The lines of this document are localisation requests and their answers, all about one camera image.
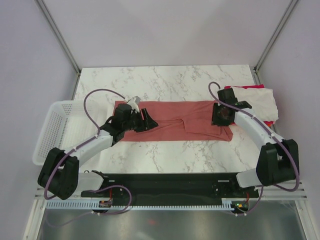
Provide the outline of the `pink t shirt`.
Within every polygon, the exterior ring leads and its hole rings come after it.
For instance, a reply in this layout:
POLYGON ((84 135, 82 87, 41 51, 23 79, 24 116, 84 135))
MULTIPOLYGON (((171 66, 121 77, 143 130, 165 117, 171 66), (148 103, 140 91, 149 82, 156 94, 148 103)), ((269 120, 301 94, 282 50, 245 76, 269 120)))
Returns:
POLYGON ((150 117, 158 123, 148 131, 125 133, 123 142, 224 141, 233 133, 228 126, 212 125, 213 101, 141 101, 150 117))

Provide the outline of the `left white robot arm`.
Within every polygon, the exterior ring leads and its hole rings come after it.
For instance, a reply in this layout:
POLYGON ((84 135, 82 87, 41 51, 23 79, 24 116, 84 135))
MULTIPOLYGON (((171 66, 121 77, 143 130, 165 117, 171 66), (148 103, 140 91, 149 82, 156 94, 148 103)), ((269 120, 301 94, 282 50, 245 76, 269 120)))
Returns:
POLYGON ((66 200, 77 191, 93 191, 106 196, 110 185, 101 173, 80 173, 80 167, 92 157, 122 140, 127 131, 136 133, 157 128, 158 123, 143 108, 134 110, 127 103, 119 104, 113 116, 98 128, 97 134, 69 149, 52 148, 44 161, 37 183, 44 192, 66 200))

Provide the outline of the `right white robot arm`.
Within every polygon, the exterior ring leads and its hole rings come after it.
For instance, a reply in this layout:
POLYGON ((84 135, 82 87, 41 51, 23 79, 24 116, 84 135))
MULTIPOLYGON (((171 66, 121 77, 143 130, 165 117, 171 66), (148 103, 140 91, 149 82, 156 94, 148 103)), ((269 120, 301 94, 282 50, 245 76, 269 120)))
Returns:
POLYGON ((213 98, 216 102, 211 123, 217 126, 236 124, 259 149, 256 167, 237 173, 236 180, 229 184, 230 193, 240 197, 248 187, 268 186, 296 191, 300 184, 298 144, 269 128, 247 101, 238 101, 232 88, 219 90, 213 98))

